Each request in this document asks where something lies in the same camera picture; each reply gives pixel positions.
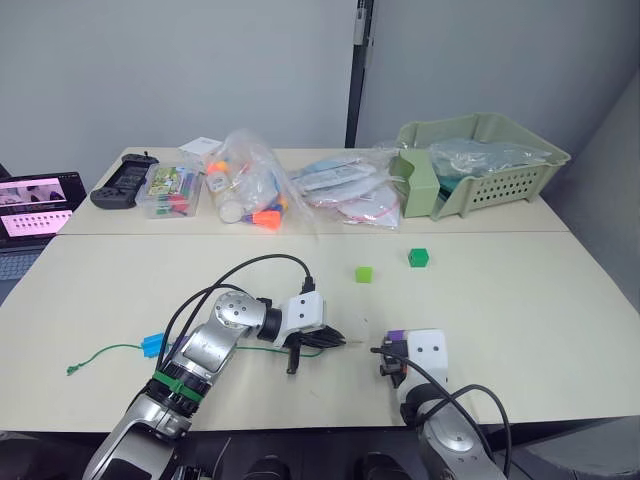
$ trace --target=black game controller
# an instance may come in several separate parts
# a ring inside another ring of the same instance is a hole
[[[89,195],[96,207],[107,210],[131,208],[136,205],[136,194],[144,184],[147,170],[158,159],[144,155],[128,153],[122,157],[122,165],[118,167],[102,188]]]

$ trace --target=white wall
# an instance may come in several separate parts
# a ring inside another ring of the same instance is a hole
[[[640,73],[546,199],[640,311]]]
[[[344,144],[356,2],[2,0],[0,145],[14,175],[250,127]]]
[[[575,154],[638,66],[638,0],[380,0],[357,145],[500,112]]]

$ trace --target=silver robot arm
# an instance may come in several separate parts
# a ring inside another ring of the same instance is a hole
[[[301,345],[337,346],[344,339],[325,326],[317,292],[289,299],[281,309],[266,299],[228,292],[216,300],[209,320],[196,327],[166,367],[156,371],[124,417],[91,458],[83,480],[170,478],[177,442],[191,417],[222,374],[238,340],[256,334],[291,349],[288,373],[295,373]]]
[[[446,386],[447,348],[441,330],[396,330],[388,332],[382,350],[417,363]],[[415,425],[442,400],[440,393],[413,368],[382,355],[380,373],[389,375],[397,391],[400,413],[407,425]],[[429,478],[446,480],[505,480],[484,451],[480,438],[460,412],[447,404],[418,427],[420,457]]]

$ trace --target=green wire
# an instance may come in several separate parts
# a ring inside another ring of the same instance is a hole
[[[76,365],[67,367],[67,376],[73,374],[74,372],[77,372],[80,368],[84,367],[86,364],[93,362],[96,359],[96,357],[101,353],[106,352],[107,350],[111,350],[112,348],[118,348],[118,347],[137,348],[138,350],[142,350],[141,346],[133,345],[131,343],[117,343],[115,345],[109,345],[108,347],[104,347],[103,349],[98,350],[86,362],[80,362]],[[262,350],[263,352],[284,353],[285,355],[289,354],[289,352],[287,352],[286,350],[276,350],[275,348],[265,348],[265,347],[236,347],[236,348],[238,350]],[[324,350],[318,350],[316,353],[301,353],[300,356],[304,358],[314,358],[321,355],[322,352],[324,352]]]
[[[81,367],[84,367],[87,363],[90,363],[92,361],[95,360],[95,358],[100,355],[103,352],[106,352],[107,350],[111,350],[112,348],[118,348],[118,347],[129,347],[129,348],[137,348],[138,350],[142,350],[142,347],[139,345],[132,345],[131,343],[117,343],[115,345],[109,345],[108,347],[104,347],[102,350],[98,350],[96,353],[93,354],[93,356],[87,360],[86,362],[80,362],[76,365],[72,365],[70,367],[67,367],[67,376],[71,375],[72,373],[78,371]]]

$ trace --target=green cube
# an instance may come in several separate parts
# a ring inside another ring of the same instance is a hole
[[[409,252],[409,265],[411,267],[426,267],[429,263],[429,252],[426,248],[412,248]]]
[[[357,283],[371,283],[373,281],[373,267],[356,268]]]

